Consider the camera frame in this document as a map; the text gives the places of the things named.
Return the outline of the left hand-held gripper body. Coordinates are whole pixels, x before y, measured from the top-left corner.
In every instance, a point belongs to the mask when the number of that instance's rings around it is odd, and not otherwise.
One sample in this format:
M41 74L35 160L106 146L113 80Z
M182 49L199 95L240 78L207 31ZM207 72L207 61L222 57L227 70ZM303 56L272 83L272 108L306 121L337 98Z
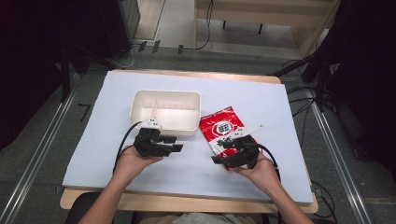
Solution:
M160 135L163 126L156 118L157 99L153 100L151 117L139 123L139 132L134 140L134 146L142 157L168 157L172 148L161 145Z

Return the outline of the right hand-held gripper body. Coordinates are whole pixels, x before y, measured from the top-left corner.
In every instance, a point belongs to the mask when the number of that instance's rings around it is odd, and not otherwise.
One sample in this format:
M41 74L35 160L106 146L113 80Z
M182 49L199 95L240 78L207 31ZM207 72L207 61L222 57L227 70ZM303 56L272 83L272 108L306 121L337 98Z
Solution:
M248 169L252 169L255 166L259 148L251 135L262 128L262 125L257 127L239 127L229 134L232 147L236 149L236 153L229 159L230 168L246 165Z

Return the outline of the red snack packet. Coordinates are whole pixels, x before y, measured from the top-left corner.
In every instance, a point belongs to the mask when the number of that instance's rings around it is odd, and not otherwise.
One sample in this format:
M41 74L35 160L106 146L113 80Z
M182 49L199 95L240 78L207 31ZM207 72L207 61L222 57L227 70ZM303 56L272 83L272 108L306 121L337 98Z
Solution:
M223 148L218 145L219 140L230 139L229 134L239 127L246 127L231 106L208 116L202 117L199 123L207 143L214 152L214 156L228 157L236 153L236 149Z

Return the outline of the person's right hand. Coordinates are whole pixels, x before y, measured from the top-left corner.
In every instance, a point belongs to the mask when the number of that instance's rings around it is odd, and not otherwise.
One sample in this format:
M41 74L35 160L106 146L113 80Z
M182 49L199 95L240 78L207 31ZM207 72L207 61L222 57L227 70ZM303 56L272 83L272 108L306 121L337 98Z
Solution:
M233 171L250 180L254 186L268 196L271 196L280 186L272 161L261 153L258 155L256 165L253 169L236 167L233 168Z

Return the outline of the person's left hand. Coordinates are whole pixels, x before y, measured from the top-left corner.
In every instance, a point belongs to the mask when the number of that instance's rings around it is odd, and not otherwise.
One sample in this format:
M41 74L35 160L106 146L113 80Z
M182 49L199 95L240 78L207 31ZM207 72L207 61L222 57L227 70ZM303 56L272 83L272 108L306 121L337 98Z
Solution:
M146 167L162 159L163 157L142 157L134 146L129 146L122 151L111 181L126 188Z

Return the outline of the white plastic container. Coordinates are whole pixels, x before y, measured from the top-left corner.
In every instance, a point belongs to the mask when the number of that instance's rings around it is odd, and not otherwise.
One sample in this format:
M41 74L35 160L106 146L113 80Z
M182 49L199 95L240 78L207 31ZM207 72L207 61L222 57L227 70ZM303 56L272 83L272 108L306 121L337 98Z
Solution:
M157 128L162 134L192 136L201 117L201 95L195 91L139 90L130 110L138 128Z

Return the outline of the person's grey shorts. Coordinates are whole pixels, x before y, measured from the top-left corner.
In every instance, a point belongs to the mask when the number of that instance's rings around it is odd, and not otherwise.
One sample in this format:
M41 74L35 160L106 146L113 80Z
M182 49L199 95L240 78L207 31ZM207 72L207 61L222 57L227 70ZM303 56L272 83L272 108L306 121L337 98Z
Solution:
M173 224L248 224L248 221L233 214L184 213Z

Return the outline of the white table mat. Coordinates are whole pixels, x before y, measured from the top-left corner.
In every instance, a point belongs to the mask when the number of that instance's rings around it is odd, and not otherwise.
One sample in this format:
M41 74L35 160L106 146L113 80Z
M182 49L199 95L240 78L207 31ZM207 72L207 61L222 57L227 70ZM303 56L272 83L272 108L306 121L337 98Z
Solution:
M254 138L275 157L282 186L292 199L312 202L310 179L284 85L116 71L106 75L68 164L64 186L101 189L107 184L120 144L131 145L137 134L129 114L139 90L196 91L204 115L232 107L246 126L256 128ZM131 191L265 199L265 194L246 178L211 160L213 151L201 133L178 141L183 146L181 152L146 168L130 185Z

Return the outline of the light wooden bench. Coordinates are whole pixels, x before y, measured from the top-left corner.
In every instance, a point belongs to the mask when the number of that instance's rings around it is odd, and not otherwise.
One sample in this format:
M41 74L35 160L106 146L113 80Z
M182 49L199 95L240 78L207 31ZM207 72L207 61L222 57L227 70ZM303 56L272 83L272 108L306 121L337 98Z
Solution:
M332 26L341 0L194 0L194 38L197 21L206 17L213 1L212 19L289 26L302 57L314 51L325 29Z

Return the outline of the black curtain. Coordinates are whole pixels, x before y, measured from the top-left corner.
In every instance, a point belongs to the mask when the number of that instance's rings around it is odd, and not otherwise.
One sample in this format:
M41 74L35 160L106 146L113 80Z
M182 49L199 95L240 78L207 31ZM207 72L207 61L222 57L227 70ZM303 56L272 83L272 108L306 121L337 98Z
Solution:
M61 88L68 65L86 72L86 57L109 69L130 49L127 0L0 0L0 150L10 145Z
M396 178L396 0L341 0L315 54L357 156Z

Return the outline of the metal floor rail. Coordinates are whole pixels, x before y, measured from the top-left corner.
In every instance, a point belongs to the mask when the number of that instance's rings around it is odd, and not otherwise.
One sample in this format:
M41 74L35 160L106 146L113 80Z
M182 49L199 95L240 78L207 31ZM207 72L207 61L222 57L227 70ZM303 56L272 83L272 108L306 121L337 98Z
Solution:
M341 154L339 146L335 141L332 130L325 118L324 113L320 111L317 105L313 106L313 113L322 132L327 148L329 149L333 164L337 174L339 175L340 181L346 193L347 200L351 205L351 209L355 215L355 218L359 224L373 224L364 204L363 198L361 197L357 185L355 184L352 175L349 172L347 164Z
M72 90L70 94L59 104L57 110L52 117L48 128L44 132L32 159L30 159L26 169L24 170L20 180L17 182L12 194L7 201L7 205L0 215L0 224L13 224L21 205L23 204L30 187L35 181L35 177L47 156L50 146L56 136L64 117L73 102L76 91Z

